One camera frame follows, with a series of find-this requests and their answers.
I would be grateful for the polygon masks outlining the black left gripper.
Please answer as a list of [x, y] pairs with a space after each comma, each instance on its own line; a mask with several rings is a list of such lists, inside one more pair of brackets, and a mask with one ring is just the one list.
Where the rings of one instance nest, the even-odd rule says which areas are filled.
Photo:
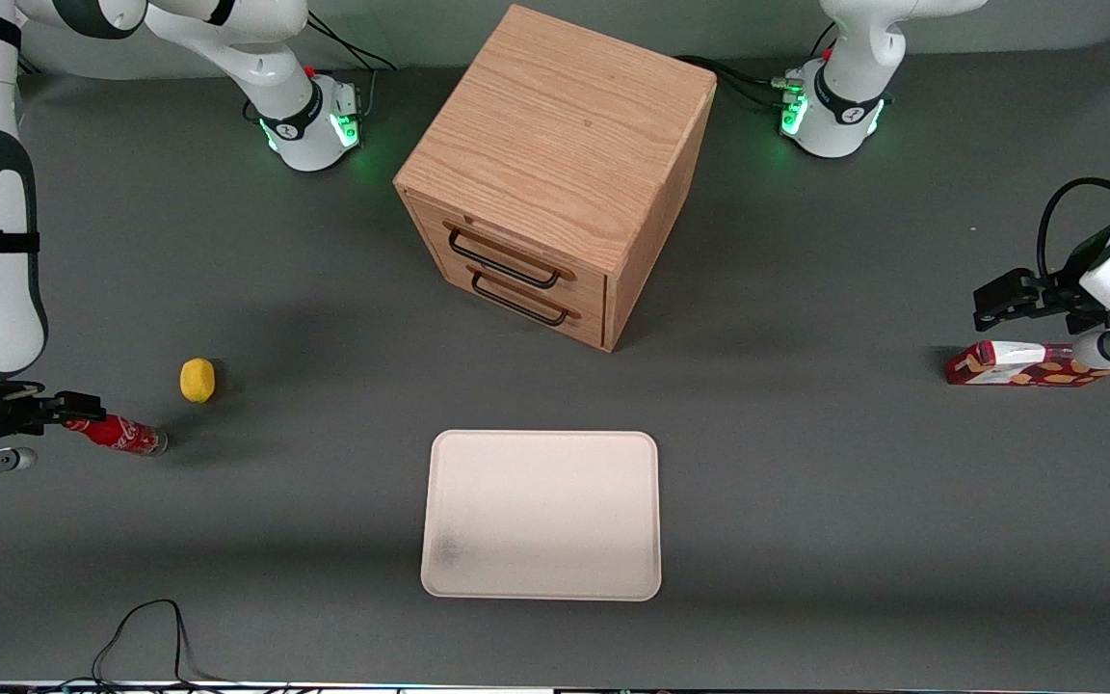
[[1084, 272], [1104, 254], [1110, 242], [1110, 227], [1074, 247], [1056, 276], [1035, 276], [1032, 272], [1006, 272], [973, 290], [973, 329], [978, 333], [1000, 322], [1030, 316], [1066, 315], [1070, 335], [1094, 329], [1110, 329], [1110, 310], [1082, 286]]

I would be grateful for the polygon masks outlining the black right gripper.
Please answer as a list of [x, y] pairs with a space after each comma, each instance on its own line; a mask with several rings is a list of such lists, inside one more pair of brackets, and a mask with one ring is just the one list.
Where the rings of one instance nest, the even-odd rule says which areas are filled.
[[58, 391], [47, 396], [37, 382], [0, 384], [0, 439], [14, 435], [43, 435], [43, 428], [56, 421], [65, 428], [89, 428], [101, 421], [101, 399], [87, 392]]

